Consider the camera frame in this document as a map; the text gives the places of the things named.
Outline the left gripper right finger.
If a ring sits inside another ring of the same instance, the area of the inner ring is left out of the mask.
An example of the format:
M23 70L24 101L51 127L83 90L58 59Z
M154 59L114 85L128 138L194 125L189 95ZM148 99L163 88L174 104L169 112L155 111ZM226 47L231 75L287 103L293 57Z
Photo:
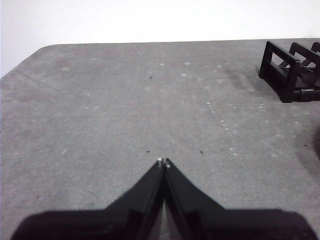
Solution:
M315 240L308 221L282 209L228 209L198 189L165 159L168 221L183 240Z

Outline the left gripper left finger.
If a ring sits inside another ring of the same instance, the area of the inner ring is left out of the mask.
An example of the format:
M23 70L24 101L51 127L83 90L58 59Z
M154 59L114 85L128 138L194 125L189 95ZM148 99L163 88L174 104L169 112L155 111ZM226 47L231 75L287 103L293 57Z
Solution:
M163 208L162 159L104 209L45 211L25 218L13 240L146 240Z

